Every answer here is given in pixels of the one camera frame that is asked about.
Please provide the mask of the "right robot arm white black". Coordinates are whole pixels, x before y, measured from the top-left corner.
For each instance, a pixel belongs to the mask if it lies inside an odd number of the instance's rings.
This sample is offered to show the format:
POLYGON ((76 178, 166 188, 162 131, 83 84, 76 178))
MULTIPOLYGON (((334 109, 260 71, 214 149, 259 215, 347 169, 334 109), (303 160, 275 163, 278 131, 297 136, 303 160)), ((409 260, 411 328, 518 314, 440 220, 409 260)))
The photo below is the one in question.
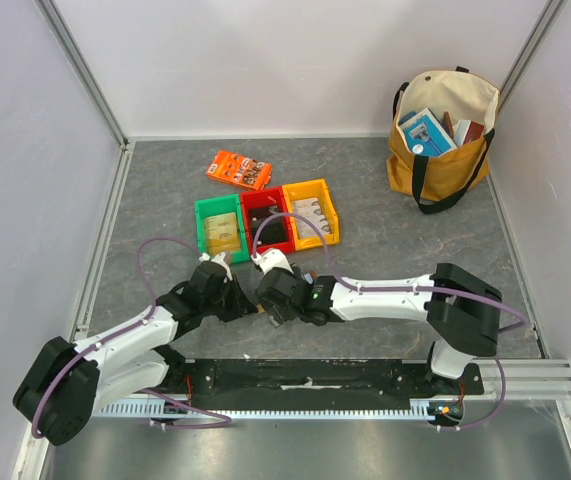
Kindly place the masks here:
POLYGON ((274 267, 256 289, 272 322, 316 326, 364 319, 426 323, 439 335, 423 381, 442 394, 475 358, 497 353, 502 293, 461 267, 439 263, 433 274, 401 280, 359 281, 322 275, 308 280, 294 268, 274 267))

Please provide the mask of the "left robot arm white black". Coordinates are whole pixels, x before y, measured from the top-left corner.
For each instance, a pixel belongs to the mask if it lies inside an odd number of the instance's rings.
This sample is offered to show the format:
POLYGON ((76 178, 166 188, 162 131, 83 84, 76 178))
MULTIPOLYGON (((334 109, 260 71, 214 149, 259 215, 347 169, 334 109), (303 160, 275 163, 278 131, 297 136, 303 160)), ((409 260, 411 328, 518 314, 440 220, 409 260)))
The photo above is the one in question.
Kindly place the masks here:
POLYGON ((123 397, 154 387, 180 389, 184 358, 170 345, 205 318, 231 322, 256 310, 227 266, 204 261, 132 319, 79 342, 61 336, 46 342, 13 406, 30 422, 33 438, 63 445, 95 412, 123 397))

